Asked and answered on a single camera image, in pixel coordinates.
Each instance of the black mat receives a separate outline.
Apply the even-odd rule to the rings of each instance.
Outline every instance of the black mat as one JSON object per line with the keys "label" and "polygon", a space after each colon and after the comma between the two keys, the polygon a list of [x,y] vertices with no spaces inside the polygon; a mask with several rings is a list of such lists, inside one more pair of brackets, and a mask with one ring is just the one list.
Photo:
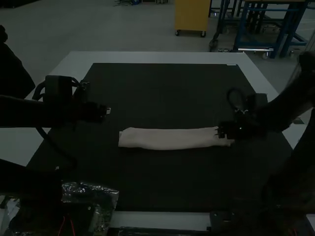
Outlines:
{"label": "black mat", "polygon": [[[91,82],[89,99],[110,106],[111,115],[102,125],[81,122],[75,132],[68,126],[50,135],[78,158],[80,179],[120,191],[117,210],[208,212],[233,199],[257,199],[269,174],[291,153],[282,134],[232,147],[118,148],[119,131],[128,127],[189,129],[232,119],[226,91],[254,93],[238,66],[96,63],[85,80]],[[66,162],[43,143],[29,166],[60,164]]]}

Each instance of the white cloth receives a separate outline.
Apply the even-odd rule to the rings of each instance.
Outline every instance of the white cloth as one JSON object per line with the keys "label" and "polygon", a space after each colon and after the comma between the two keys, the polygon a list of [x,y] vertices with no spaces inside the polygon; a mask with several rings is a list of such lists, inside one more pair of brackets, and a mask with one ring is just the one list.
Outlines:
{"label": "white cloth", "polygon": [[234,140],[219,139],[217,127],[201,129],[138,129],[120,132],[119,147],[152,150],[179,150],[231,146]]}

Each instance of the cable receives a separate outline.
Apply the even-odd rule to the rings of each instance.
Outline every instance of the cable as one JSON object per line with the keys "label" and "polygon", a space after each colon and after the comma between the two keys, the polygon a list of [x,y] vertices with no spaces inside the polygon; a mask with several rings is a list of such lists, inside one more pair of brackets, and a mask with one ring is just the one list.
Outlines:
{"label": "cable", "polygon": [[[71,218],[69,217],[69,220],[70,220],[70,223],[71,223],[71,228],[72,228],[72,233],[73,233],[73,236],[75,236],[75,230],[74,230],[74,226],[73,226],[73,222],[71,220]],[[61,233],[61,230],[63,229],[63,226],[64,226],[64,223],[65,223],[65,217],[63,217],[63,222],[59,228],[59,231],[58,231],[58,236],[60,236],[60,233]]]}
{"label": "cable", "polygon": [[41,127],[37,127],[36,130],[38,131],[38,133],[41,135],[41,137],[47,141],[50,146],[59,154],[61,154],[63,157],[65,157],[72,165],[70,167],[70,170],[76,169],[76,167],[78,166],[78,161],[76,158],[74,158],[73,156],[71,156],[70,154],[68,154],[67,152],[65,152],[64,150],[62,150],[60,147],[58,147],[58,145],[49,137],[48,134],[46,134],[46,132],[43,130],[43,128]]}
{"label": "cable", "polygon": [[70,219],[70,223],[71,223],[71,228],[72,228],[73,236],[75,236],[74,226],[73,226],[73,222],[72,222],[71,219]]}
{"label": "cable", "polygon": [[63,217],[63,223],[61,224],[59,228],[58,236],[60,236],[61,230],[63,229],[64,222],[65,222],[65,217]]}

